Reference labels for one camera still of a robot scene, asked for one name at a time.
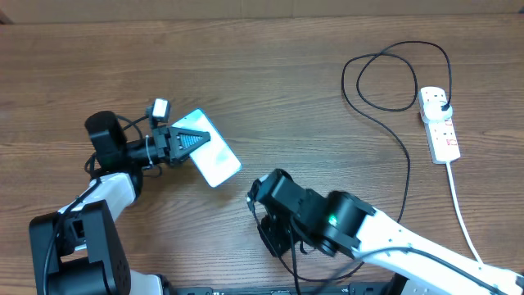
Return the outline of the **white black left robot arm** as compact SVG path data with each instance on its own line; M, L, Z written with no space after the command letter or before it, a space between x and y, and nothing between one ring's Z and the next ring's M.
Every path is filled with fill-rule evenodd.
M174 294L163 275L130 269L115 220L138 199L143 171L188 159L211 140L207 132L158 125L128 142L119 117L100 111L85 121L95 148L86 191L56 211L33 218L29 239L39 294Z

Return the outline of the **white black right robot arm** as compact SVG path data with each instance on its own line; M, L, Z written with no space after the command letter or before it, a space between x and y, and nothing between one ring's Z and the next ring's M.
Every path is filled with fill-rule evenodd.
M355 195L332 191L326 197L302 188L281 169L256 179L246 196L251 211L264 206L257 229L272 256L295 256L305 243L327 256L350 262L324 279L327 285L362 262L380 266L437 294L521 294L522 275L473 259L432 242Z

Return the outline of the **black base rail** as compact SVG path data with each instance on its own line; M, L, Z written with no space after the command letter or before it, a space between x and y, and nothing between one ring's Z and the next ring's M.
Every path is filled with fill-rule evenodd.
M405 283L390 282L353 282L347 286L331 286L321 294L325 295L394 295L403 292ZM165 294L174 295L296 295L296 288L222 288L211 287L175 288L171 287Z

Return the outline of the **white charger adapter plug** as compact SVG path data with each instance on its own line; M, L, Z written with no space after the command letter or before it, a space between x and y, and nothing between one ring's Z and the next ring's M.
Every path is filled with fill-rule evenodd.
M420 113L425 124L435 124L450 119L453 115L453 107L442 101L423 101Z

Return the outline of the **white power strip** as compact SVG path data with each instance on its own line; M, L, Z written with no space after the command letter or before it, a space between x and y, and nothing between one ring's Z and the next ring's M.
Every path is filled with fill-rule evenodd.
M421 110L423 101L448 102L445 90L427 86L420 89L418 102ZM460 158L459 144L454 131L452 117L435 124L424 124L431 160L435 164L446 164Z

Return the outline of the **smartphone with lit screen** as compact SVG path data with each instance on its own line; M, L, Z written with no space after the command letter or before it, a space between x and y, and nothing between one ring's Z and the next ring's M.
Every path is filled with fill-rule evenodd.
M202 109L195 109L172 126L210 134L210 141L192 152L190 157L212 188L220 186L242 169L241 162Z

